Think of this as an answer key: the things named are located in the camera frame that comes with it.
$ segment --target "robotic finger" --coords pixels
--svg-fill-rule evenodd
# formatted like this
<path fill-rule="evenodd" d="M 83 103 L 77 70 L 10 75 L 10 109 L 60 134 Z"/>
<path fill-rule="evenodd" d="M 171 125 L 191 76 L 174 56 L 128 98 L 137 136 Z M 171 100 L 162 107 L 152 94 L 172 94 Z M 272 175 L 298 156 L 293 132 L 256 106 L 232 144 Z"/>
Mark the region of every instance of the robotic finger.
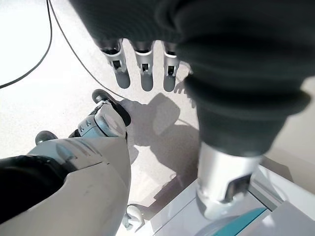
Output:
<path fill-rule="evenodd" d="M 163 87 L 167 92 L 174 90 L 176 74 L 180 64 L 176 53 L 175 53 L 175 44 L 163 42 L 164 46 L 164 81 Z"/>
<path fill-rule="evenodd" d="M 153 88 L 153 44 L 154 42 L 131 42 L 140 69 L 141 87 L 144 91 Z"/>
<path fill-rule="evenodd" d="M 130 86 L 130 77 L 122 40 L 104 40 L 102 41 L 100 49 L 106 56 L 108 63 L 114 69 L 119 87 L 122 89 L 128 88 Z"/>

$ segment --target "small wheel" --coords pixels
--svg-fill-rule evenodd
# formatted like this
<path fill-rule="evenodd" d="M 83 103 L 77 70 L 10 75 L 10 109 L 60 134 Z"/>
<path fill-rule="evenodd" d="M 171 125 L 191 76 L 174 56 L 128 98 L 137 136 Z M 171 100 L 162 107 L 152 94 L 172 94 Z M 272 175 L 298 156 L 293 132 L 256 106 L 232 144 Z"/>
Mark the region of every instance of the small wheel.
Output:
<path fill-rule="evenodd" d="M 100 101 L 112 100 L 112 96 L 102 89 L 96 89 L 92 93 L 92 99 L 97 104 Z"/>
<path fill-rule="evenodd" d="M 144 225 L 141 211 L 136 206 L 127 206 L 126 215 L 123 218 L 123 225 L 128 231 L 132 230 L 133 232 L 136 232 Z"/>
<path fill-rule="evenodd" d="M 47 140 L 52 140 L 52 139 L 58 139 L 57 136 L 55 134 L 53 134 L 52 132 L 50 131 L 40 131 L 37 135 L 36 135 L 36 138 L 35 138 L 35 143 L 36 145 L 44 142 L 44 141 L 47 141 Z"/>

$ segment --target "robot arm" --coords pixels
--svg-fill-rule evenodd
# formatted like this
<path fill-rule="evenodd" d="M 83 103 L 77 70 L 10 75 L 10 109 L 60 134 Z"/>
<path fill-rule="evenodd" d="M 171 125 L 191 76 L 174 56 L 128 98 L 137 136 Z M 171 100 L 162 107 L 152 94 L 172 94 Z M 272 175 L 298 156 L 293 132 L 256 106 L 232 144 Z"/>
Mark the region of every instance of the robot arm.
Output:
<path fill-rule="evenodd" d="M 243 198 L 251 174 L 289 115 L 310 97 L 315 74 L 315 4 L 282 0 L 71 0 L 96 44 L 164 41 L 166 77 L 176 59 L 200 130 L 197 196 L 217 218 Z"/>
<path fill-rule="evenodd" d="M 130 117 L 102 90 L 93 99 L 71 138 L 42 131 L 28 155 L 0 161 L 0 235 L 116 234 L 130 190 Z"/>

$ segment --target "white floor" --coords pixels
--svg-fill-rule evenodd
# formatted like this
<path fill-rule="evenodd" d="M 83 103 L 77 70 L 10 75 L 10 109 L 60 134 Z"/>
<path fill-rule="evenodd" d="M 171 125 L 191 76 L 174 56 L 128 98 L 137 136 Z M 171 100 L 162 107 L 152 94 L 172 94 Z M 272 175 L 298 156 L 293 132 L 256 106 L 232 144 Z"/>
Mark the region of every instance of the white floor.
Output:
<path fill-rule="evenodd" d="M 175 92 L 163 90 L 163 55 L 154 47 L 154 88 L 145 92 L 131 45 L 124 41 L 131 86 L 118 87 L 105 56 L 93 43 L 67 1 L 52 0 L 60 24 L 74 50 L 101 83 L 124 97 L 132 125 L 128 142 L 132 164 L 130 202 L 151 218 L 196 178 L 198 122 L 182 80 L 181 66 Z M 67 137 L 93 108 L 91 94 L 101 88 L 78 62 L 56 22 L 53 41 L 43 63 L 22 81 L 0 90 L 0 157 L 25 154 L 41 130 Z M 45 0 L 0 0 L 0 84 L 35 65 L 49 42 Z M 308 89 L 314 91 L 314 80 Z M 315 193 L 315 104 L 289 120 L 267 155 L 288 167 L 292 180 Z"/>

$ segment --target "black cable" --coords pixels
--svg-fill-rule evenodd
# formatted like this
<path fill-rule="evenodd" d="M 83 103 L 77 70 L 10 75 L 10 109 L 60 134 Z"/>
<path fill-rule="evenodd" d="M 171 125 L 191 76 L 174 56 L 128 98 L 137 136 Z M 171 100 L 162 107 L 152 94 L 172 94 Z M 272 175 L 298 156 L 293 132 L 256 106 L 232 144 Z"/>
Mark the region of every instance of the black cable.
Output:
<path fill-rule="evenodd" d="M 48 0 L 46 0 L 46 4 L 47 4 L 47 11 L 48 11 L 48 18 L 49 18 L 49 26 L 50 26 L 50 40 L 49 40 L 49 45 L 48 45 L 48 48 L 47 48 L 45 54 L 43 55 L 43 57 L 40 59 L 40 61 L 31 70 L 29 70 L 28 72 L 26 72 L 24 75 L 20 76 L 19 78 L 15 79 L 15 80 L 12 80 L 9 83 L 0 85 L 0 89 L 5 88 L 5 87 L 7 87 L 9 85 L 15 84 L 16 82 L 19 82 L 23 78 L 27 77 L 29 74 L 31 74 L 43 62 L 43 60 L 45 59 L 46 55 L 48 54 L 48 51 L 49 51 L 50 46 L 51 46 L 51 42 L 53 40 L 53 27 L 52 27 L 52 24 L 51 24 Z"/>
<path fill-rule="evenodd" d="M 53 15 L 54 15 L 54 17 L 55 17 L 55 20 L 56 20 L 56 22 L 57 22 L 57 25 L 58 25 L 58 27 L 59 27 L 61 33 L 63 34 L 64 39 L 66 40 L 66 42 L 67 42 L 68 46 L 70 47 L 71 51 L 73 52 L 73 54 L 75 55 L 75 57 L 78 59 L 78 61 L 81 63 L 81 65 L 83 66 L 83 68 L 84 68 L 84 69 L 90 74 L 90 76 L 91 76 L 99 85 L 101 85 L 104 89 L 110 91 L 111 93 L 115 94 L 115 95 L 118 96 L 118 97 L 121 97 L 122 99 L 127 99 L 126 97 L 123 97 L 123 96 L 119 95 L 118 93 L 115 93 L 114 91 L 112 91 L 112 90 L 110 90 L 109 88 L 105 87 L 105 86 L 104 86 L 97 78 L 95 78 L 95 76 L 87 69 L 87 67 L 83 64 L 83 62 L 82 62 L 81 59 L 78 57 L 78 55 L 75 53 L 73 47 L 72 47 L 71 44 L 69 43 L 69 40 L 67 39 L 66 35 L 65 35 L 64 32 L 63 32 L 63 29 L 61 28 L 61 26 L 60 26 L 60 24 L 59 24 L 59 21 L 58 21 L 58 19 L 57 19 L 57 16 L 56 16 L 56 14 L 55 14 L 55 11 L 54 11 L 54 8 L 53 8 L 53 6 L 52 6 L 52 4 L 51 4 L 51 1 L 50 1 L 50 0 L 48 0 L 48 1 L 49 1 L 49 4 L 50 4 L 50 8 L 51 8 L 51 10 L 52 10 L 52 12 L 53 12 Z"/>

